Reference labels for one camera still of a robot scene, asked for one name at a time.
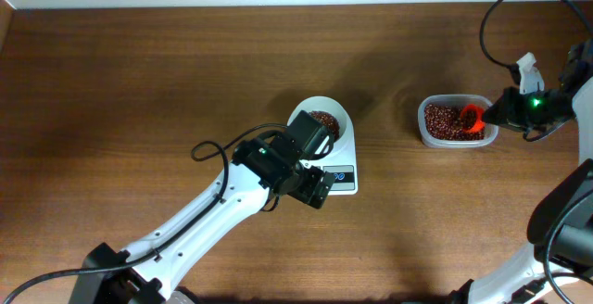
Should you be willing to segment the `orange plastic measuring scoop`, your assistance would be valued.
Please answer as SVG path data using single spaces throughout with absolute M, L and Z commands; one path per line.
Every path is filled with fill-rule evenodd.
M 480 133 L 486 126 L 482 117 L 485 110 L 475 104 L 464 107 L 460 114 L 461 127 L 465 133 Z

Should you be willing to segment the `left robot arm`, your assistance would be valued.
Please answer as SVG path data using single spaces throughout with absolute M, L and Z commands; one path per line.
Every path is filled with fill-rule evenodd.
M 258 135 L 235 140 L 215 181 L 152 234 L 115 251 L 95 248 L 84 266 L 98 273 L 77 278 L 72 303 L 169 303 L 193 266 L 227 233 L 269 202 L 290 196 L 320 209 L 334 176 L 306 166 L 328 156 L 337 133 L 308 112 L 286 126 L 264 124 Z

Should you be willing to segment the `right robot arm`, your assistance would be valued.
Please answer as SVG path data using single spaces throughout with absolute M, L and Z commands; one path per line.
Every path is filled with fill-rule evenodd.
M 578 165 L 535 208 L 527 243 L 492 273 L 468 280 L 448 303 L 537 303 L 564 285 L 592 281 L 592 42 L 571 47 L 557 89 L 510 87 L 482 115 L 485 123 L 548 136 L 568 121 L 578 125 Z

